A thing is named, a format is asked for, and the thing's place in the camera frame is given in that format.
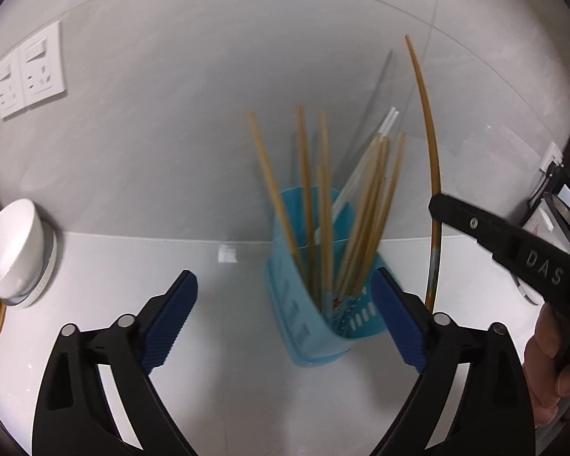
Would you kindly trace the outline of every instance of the white countertop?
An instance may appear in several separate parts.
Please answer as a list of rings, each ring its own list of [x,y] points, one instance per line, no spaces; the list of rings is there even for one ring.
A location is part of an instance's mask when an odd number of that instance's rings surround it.
[[[31,307],[7,310],[0,336],[0,418],[28,452],[38,389],[61,326],[103,328],[125,312],[136,314],[183,269],[198,277],[199,299],[166,363],[150,378],[201,456],[369,454],[416,380],[388,334],[360,342],[329,365],[297,367],[263,281],[267,244],[230,244],[237,263],[218,262],[217,242],[66,233],[59,246],[49,288]],[[381,244],[404,290],[422,297],[429,247],[428,239]],[[503,322],[521,354],[538,309],[474,241],[444,239],[436,311],[463,326]],[[447,433],[463,374],[433,442]],[[113,401],[113,379],[104,382],[123,438],[134,441],[122,407]]]

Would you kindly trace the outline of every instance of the bowl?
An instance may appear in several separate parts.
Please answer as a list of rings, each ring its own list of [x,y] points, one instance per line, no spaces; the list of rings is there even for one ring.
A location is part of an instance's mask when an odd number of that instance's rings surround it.
[[[43,269],[44,232],[30,199],[0,212],[0,298],[12,298],[34,285]]]

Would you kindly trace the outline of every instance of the screw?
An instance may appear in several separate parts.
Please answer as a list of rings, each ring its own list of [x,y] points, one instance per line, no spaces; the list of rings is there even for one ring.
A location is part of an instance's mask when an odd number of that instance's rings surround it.
[[[64,336],[71,336],[76,331],[76,326],[74,324],[66,324],[61,328],[61,334]]]
[[[437,312],[433,315],[433,320],[440,326],[447,326],[451,323],[451,318],[447,313]]]
[[[135,322],[135,315],[131,315],[130,313],[127,313],[127,314],[119,317],[117,324],[121,328],[127,328],[127,327],[133,325],[134,322]]]
[[[500,322],[495,322],[494,324],[492,324],[492,330],[499,335],[503,335],[507,332],[507,328],[504,324],[501,324]]]

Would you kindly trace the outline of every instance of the power socket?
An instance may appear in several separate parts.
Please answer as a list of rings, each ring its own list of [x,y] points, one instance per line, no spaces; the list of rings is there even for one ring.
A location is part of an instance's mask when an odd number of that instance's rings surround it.
[[[543,158],[540,161],[539,169],[543,173],[546,173],[547,169],[549,168],[549,165],[552,162],[557,164],[557,165],[560,165],[560,164],[562,164],[563,159],[564,159],[564,157],[562,155],[562,152],[559,150],[559,147],[557,147],[555,142],[551,142],[549,144],[549,147],[547,147],[545,155],[543,156]]]
[[[19,47],[25,102],[31,105],[65,91],[59,24],[45,27]]]
[[[7,117],[24,107],[19,53],[14,50],[0,60],[0,118]]]

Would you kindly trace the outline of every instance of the light switch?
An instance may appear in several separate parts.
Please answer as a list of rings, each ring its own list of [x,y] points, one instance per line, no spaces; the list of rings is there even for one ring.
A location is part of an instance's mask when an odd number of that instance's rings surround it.
[[[0,118],[25,107],[17,50],[0,60]]]
[[[19,47],[26,105],[65,91],[59,43],[60,24],[58,21],[45,27]]]

